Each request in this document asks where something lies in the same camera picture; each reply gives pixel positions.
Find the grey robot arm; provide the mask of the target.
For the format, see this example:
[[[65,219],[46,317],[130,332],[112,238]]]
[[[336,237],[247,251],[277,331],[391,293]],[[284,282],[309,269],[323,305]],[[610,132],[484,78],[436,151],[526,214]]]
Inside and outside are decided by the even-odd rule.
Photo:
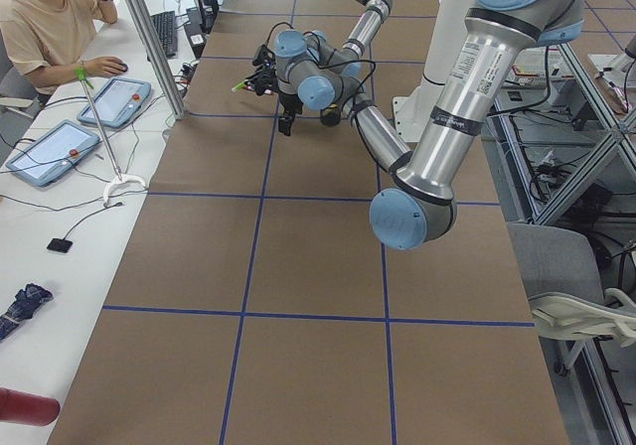
[[[332,43],[320,30],[274,25],[252,59],[254,73],[236,90],[296,96],[312,110],[344,102],[359,92],[365,51],[393,8],[393,0],[354,0],[364,7],[350,34]]]
[[[519,53],[575,39],[584,0],[441,0],[421,84],[395,110],[397,120],[413,125],[415,146],[359,78],[358,64],[393,0],[356,1],[365,10],[341,48],[318,32],[276,36],[279,98],[291,110],[338,106],[350,119],[394,182],[371,203],[374,234],[390,248],[413,249],[452,228],[453,179]]]

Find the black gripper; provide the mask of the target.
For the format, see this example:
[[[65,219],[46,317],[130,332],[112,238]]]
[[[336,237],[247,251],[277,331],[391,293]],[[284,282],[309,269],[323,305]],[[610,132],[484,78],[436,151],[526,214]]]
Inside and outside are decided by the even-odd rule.
[[[269,88],[274,93],[278,93],[276,73],[272,67],[258,67],[247,81],[252,84],[255,94],[256,90],[263,88]]]
[[[277,129],[278,132],[284,136],[290,136],[293,126],[293,117],[302,113],[303,102],[296,93],[280,92],[278,98],[283,107],[283,115],[277,119]]]

